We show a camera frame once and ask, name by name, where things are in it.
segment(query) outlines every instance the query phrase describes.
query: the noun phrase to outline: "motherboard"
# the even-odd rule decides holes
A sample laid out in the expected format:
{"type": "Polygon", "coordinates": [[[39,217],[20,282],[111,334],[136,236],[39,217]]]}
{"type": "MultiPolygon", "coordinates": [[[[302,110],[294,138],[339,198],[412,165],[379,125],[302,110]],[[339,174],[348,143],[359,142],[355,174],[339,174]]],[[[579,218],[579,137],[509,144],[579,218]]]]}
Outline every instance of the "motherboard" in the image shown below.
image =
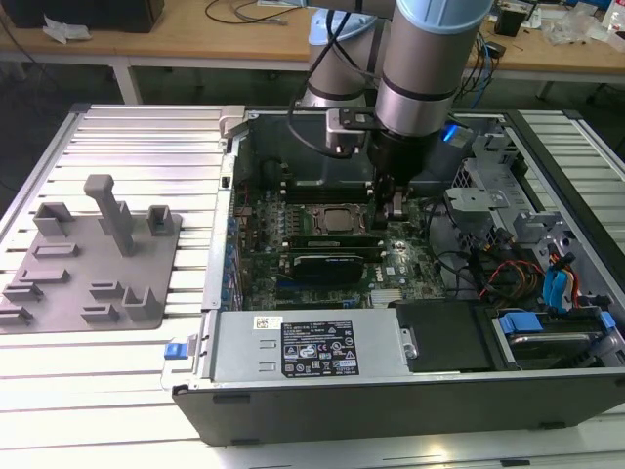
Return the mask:
{"type": "Polygon", "coordinates": [[[386,308],[445,296],[424,239],[426,212],[369,229],[372,204],[289,204],[275,192],[237,197],[243,310],[386,308]]]}

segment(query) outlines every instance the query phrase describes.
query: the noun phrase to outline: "open computer chassis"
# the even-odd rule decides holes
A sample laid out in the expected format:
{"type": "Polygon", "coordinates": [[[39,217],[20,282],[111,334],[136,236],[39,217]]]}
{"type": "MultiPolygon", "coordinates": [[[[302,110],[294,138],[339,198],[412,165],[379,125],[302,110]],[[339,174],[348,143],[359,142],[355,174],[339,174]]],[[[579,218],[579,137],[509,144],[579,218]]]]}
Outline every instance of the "open computer chassis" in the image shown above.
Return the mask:
{"type": "MultiPolygon", "coordinates": [[[[285,114],[223,128],[194,375],[173,389],[202,440],[562,428],[625,402],[625,257],[520,112],[456,114],[469,128],[384,231],[364,153],[307,151],[285,114]]],[[[322,141],[322,111],[297,122],[322,141]]]]}

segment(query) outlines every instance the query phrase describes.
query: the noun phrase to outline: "floor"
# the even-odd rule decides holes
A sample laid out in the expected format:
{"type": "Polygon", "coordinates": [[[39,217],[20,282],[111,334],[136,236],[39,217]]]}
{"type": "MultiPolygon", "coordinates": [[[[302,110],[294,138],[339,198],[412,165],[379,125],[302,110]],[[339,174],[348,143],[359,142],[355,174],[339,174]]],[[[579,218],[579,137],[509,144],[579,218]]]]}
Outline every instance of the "floor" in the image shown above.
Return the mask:
{"type": "MultiPolygon", "coordinates": [[[[286,106],[303,77],[299,72],[202,70],[197,87],[190,69],[137,70],[146,104],[247,104],[286,106]]],[[[586,103],[597,85],[556,84],[546,101],[535,98],[535,82],[494,80],[479,108],[577,109],[613,148],[625,132],[625,90],[603,90],[593,105],[586,103]]],[[[472,97],[458,104],[467,108],[472,97]]],[[[3,214],[37,159],[56,133],[73,103],[121,103],[117,85],[107,67],[28,65],[26,79],[0,73],[0,214],[3,214]],[[62,87],[58,90],[48,78],[62,87]]],[[[625,158],[625,146],[620,155],[625,158]]]]}

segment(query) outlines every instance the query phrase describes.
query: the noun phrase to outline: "gray peg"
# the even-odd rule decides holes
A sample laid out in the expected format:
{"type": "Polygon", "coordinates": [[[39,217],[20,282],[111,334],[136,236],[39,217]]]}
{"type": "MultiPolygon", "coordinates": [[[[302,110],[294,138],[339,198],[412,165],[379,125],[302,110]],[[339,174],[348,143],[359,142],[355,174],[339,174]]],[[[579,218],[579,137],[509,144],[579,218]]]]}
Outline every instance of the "gray peg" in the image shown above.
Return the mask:
{"type": "Polygon", "coordinates": [[[132,219],[128,220],[122,215],[112,192],[114,184],[113,178],[108,174],[92,174],[87,178],[84,191],[98,204],[121,255],[131,257],[135,249],[135,241],[131,235],[132,219]]]}

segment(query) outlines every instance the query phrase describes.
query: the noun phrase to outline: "blue led light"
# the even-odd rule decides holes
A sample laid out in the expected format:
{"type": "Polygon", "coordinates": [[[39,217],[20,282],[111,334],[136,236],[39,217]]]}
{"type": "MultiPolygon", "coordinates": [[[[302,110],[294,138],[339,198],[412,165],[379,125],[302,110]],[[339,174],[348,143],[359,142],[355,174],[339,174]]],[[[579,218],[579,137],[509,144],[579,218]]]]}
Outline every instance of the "blue led light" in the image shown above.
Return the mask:
{"type": "Polygon", "coordinates": [[[456,133],[456,130],[458,130],[457,125],[450,125],[449,127],[447,127],[447,129],[445,130],[445,135],[442,137],[442,140],[444,142],[449,142],[453,137],[453,134],[456,133]]]}

